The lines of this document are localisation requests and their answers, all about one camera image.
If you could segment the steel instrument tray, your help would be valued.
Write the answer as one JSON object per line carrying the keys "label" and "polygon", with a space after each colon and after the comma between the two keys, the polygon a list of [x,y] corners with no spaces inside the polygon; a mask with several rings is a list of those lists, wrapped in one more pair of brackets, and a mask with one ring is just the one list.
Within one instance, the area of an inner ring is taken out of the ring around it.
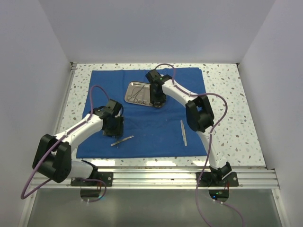
{"label": "steel instrument tray", "polygon": [[152,104],[150,101],[150,84],[138,81],[132,81],[129,83],[124,100],[130,104],[147,107],[161,108],[164,106],[164,103],[161,105]]}

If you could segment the blue surgical cloth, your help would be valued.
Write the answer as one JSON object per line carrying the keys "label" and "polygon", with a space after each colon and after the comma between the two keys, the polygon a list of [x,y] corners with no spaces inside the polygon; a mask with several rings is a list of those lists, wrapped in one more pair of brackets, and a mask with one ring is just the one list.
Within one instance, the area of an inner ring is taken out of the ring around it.
{"label": "blue surgical cloth", "polygon": [[[100,85],[107,92],[95,88],[92,91],[94,107],[108,103],[108,98],[124,107],[124,134],[132,139],[111,147],[113,138],[97,132],[81,143],[77,158],[147,158],[147,157],[195,157],[205,156],[206,150],[186,121],[186,110],[176,100],[167,97],[162,108],[146,107],[127,103],[125,93],[130,82],[147,82],[148,70],[92,71],[89,86]],[[182,138],[180,120],[186,131],[187,146]]]}

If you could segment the steel scalpel handle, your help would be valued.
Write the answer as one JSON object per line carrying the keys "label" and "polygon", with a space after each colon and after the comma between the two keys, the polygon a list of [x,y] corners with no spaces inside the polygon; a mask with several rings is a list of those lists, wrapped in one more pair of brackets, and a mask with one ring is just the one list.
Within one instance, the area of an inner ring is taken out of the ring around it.
{"label": "steel scalpel handle", "polygon": [[182,120],[180,120],[180,126],[181,126],[181,132],[182,132],[182,138],[184,141],[184,145],[187,146],[187,138],[186,138],[186,131],[185,131],[185,126]]}

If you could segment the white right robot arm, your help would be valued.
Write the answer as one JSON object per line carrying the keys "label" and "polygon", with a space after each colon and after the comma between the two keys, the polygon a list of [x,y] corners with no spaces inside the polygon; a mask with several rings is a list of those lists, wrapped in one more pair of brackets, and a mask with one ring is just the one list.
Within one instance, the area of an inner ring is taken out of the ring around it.
{"label": "white right robot arm", "polygon": [[166,102],[166,96],[170,96],[184,106],[186,110],[187,124],[195,131],[205,146],[211,170],[211,180],[215,185],[223,185],[228,180],[232,168],[222,152],[212,148],[214,128],[214,113],[211,108],[209,95],[222,97],[215,93],[197,94],[182,87],[170,75],[161,75],[157,70],[151,70],[146,74],[150,84],[150,102],[154,107],[162,107]]}

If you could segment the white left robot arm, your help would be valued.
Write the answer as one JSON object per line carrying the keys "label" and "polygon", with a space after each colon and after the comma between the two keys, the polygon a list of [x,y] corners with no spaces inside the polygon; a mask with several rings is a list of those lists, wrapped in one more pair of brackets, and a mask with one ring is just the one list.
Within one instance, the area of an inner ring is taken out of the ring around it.
{"label": "white left robot arm", "polygon": [[88,161],[72,160],[72,152],[93,134],[120,137],[124,117],[121,103],[110,99],[106,106],[94,108],[73,127],[54,136],[46,134],[39,142],[32,168],[57,183],[67,178],[80,178],[85,184],[95,185],[98,168]]}

